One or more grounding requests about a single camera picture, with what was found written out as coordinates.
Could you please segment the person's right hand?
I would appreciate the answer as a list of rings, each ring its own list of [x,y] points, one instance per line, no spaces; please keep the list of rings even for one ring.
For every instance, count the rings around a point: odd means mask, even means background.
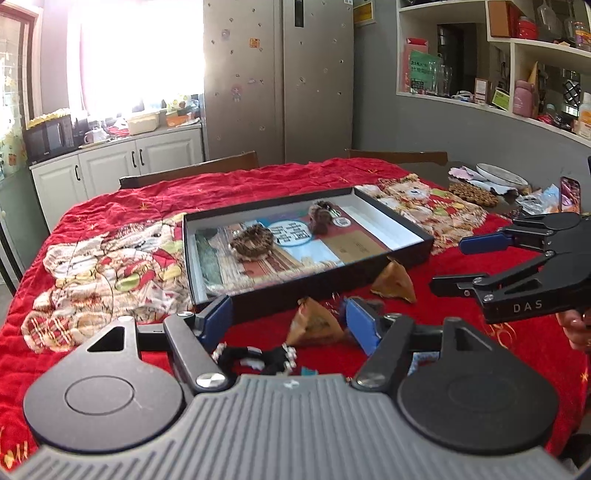
[[[573,350],[590,351],[590,311],[585,314],[577,310],[567,310],[556,315],[558,324]]]

